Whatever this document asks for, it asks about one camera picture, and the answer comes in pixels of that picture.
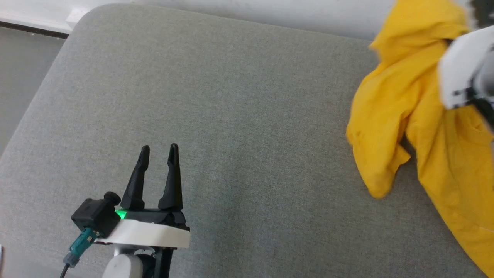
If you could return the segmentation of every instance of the gray fabric surface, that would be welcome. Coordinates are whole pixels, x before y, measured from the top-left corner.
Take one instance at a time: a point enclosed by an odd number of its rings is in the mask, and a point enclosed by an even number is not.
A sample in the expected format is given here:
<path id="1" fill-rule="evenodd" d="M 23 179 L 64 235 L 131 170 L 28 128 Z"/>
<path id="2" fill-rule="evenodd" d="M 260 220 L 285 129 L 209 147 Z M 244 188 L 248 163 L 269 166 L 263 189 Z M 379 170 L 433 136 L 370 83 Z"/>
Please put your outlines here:
<path id="1" fill-rule="evenodd" d="M 28 250 L 19 250 L 16 247 L 6 248 L 2 256 L 2 278 L 58 278 L 63 265 L 47 266 L 29 259 Z M 65 278 L 81 278 L 68 271 Z"/>
<path id="2" fill-rule="evenodd" d="M 64 41 L 0 27 L 0 155 Z"/>
<path id="3" fill-rule="evenodd" d="M 481 277 L 413 163 L 384 200 L 359 176 L 345 127 L 376 65 L 368 44 L 166 8 L 97 8 L 0 161 L 0 242 L 61 269 L 80 203 L 122 194 L 149 144 L 144 194 L 156 206 L 176 142 L 192 242 L 175 252 L 170 277 Z M 99 277 L 112 252 L 94 246 L 69 272 Z"/>

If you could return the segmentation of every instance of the yellow cloth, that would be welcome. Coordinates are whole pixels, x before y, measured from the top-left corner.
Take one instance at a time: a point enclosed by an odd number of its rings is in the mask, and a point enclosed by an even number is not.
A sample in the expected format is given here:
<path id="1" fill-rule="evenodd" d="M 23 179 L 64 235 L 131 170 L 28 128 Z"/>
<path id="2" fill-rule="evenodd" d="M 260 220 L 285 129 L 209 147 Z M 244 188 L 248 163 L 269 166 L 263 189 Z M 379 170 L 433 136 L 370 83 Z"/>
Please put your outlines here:
<path id="1" fill-rule="evenodd" d="M 380 64 L 355 94 L 346 135 L 369 192 L 383 198 L 410 158 L 399 144 L 405 133 L 439 214 L 494 277 L 493 138 L 473 107 L 445 110 L 439 97 L 443 39 L 466 32 L 464 12 L 450 0 L 398 0 L 370 46 Z"/>

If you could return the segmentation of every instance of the white wall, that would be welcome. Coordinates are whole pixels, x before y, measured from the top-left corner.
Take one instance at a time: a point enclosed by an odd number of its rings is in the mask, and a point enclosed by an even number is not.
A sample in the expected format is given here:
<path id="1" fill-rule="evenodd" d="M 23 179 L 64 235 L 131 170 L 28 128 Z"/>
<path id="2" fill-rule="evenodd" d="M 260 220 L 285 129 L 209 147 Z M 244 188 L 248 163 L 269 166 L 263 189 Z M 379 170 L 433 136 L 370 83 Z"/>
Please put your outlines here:
<path id="1" fill-rule="evenodd" d="M 457 0 L 463 6 L 469 0 Z M 394 0 L 0 0 L 0 21 L 70 33 L 73 9 L 145 3 L 224 17 L 372 39 Z"/>

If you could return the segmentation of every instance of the cable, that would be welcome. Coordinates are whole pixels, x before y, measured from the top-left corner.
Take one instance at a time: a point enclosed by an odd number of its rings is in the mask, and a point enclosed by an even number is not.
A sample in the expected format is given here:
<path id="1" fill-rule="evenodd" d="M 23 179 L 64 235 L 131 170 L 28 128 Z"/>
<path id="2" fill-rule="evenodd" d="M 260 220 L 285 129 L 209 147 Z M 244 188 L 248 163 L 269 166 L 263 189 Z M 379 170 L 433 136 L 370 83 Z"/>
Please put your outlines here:
<path id="1" fill-rule="evenodd" d="M 62 273 L 60 274 L 60 278 L 64 278 L 65 277 L 65 273 L 67 273 L 67 270 L 69 269 L 69 264 L 65 264 L 65 266 L 63 267 L 63 270 L 62 270 Z"/>
<path id="2" fill-rule="evenodd" d="M 91 228 L 85 228 L 79 237 L 72 243 L 70 252 L 63 258 L 63 263 L 68 264 L 71 268 L 76 267 L 84 251 L 86 251 L 98 237 Z"/>

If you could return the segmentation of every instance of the blue connector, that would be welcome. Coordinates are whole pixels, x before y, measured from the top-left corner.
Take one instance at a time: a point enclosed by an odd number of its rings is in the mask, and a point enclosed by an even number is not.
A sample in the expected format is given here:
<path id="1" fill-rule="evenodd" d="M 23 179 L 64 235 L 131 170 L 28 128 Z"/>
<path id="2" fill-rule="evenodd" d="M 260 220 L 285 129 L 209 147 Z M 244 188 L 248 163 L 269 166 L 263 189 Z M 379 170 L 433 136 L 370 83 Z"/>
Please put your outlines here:
<path id="1" fill-rule="evenodd" d="M 70 253 L 63 258 L 63 263 L 74 268 L 79 262 L 84 251 L 86 251 L 98 236 L 91 228 L 85 228 L 79 237 L 72 243 L 69 250 Z"/>

